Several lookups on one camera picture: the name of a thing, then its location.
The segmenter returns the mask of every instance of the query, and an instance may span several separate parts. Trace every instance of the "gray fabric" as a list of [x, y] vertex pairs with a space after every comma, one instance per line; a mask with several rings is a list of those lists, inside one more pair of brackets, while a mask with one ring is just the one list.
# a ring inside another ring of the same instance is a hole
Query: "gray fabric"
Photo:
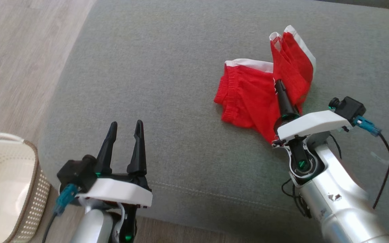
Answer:
[[318, 0], [332, 3], [355, 4], [379, 8], [389, 8], [389, 0]]
[[[351, 96], [389, 141], [387, 9], [300, 0], [99, 0], [38, 146], [50, 182], [58, 186], [67, 160], [96, 156], [114, 120], [112, 168], [125, 172], [141, 119], [154, 200], [140, 215], [272, 242], [319, 242], [316, 222], [280, 190], [289, 177], [286, 155], [255, 131], [223, 123], [213, 103], [224, 61], [271, 60], [268, 36], [289, 24], [317, 58], [304, 113]], [[361, 129], [334, 134], [344, 165], [373, 201], [386, 165], [370, 152], [387, 157], [381, 140]], [[377, 211], [389, 231], [389, 181]]]

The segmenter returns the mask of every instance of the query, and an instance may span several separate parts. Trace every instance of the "woven basket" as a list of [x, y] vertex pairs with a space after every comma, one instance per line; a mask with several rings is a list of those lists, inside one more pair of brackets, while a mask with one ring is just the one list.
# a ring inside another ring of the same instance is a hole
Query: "woven basket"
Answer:
[[38, 165], [37, 148], [20, 137], [0, 133], [0, 243], [31, 240], [49, 188]]

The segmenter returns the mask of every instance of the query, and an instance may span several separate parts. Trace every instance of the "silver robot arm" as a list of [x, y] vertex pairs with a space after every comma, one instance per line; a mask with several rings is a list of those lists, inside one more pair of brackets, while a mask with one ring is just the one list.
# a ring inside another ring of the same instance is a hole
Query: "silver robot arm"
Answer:
[[325, 143], [313, 149], [325, 169], [302, 185], [300, 194], [319, 222], [325, 241], [389, 243], [389, 234], [369, 205], [367, 193], [352, 180]]
[[[116, 122], [111, 124], [97, 158], [85, 155], [79, 161], [69, 160], [57, 174], [62, 191], [57, 205], [60, 198], [69, 198], [66, 203], [85, 207], [85, 216], [71, 239], [72, 243], [132, 243], [137, 232], [137, 209], [152, 205], [153, 194], [145, 177], [147, 164], [143, 123], [141, 120], [136, 122], [136, 143], [124, 174], [114, 174], [110, 168], [117, 126]], [[76, 188], [77, 191], [71, 192], [71, 197], [66, 196], [66, 188]]]
[[311, 217], [318, 221], [328, 243], [389, 243], [389, 234], [379, 223], [367, 193], [350, 177], [330, 151], [326, 139], [331, 130], [357, 125], [373, 135], [380, 130], [361, 117], [363, 104], [346, 97], [337, 98], [330, 110], [299, 116], [290, 105], [281, 80], [276, 82], [281, 117], [276, 123], [278, 140], [273, 147], [289, 154], [290, 177], [299, 189]]

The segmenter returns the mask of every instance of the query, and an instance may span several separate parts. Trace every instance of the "red cloth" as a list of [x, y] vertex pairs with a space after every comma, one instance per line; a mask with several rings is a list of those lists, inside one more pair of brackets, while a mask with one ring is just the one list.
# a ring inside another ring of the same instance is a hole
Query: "red cloth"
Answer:
[[292, 26], [286, 27], [283, 36], [272, 33], [270, 45], [273, 63], [251, 59], [225, 62], [214, 102], [223, 106], [223, 121], [253, 128], [271, 143], [276, 137], [273, 126], [280, 116], [275, 80], [283, 80], [291, 103], [301, 110], [316, 59]]

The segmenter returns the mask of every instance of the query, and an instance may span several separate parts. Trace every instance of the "green led light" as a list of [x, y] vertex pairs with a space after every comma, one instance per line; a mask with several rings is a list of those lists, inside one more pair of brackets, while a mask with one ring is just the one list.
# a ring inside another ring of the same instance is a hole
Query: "green led light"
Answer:
[[304, 168], [305, 165], [306, 165], [306, 161], [305, 160], [301, 160], [300, 162], [298, 162], [298, 167], [300, 169]]

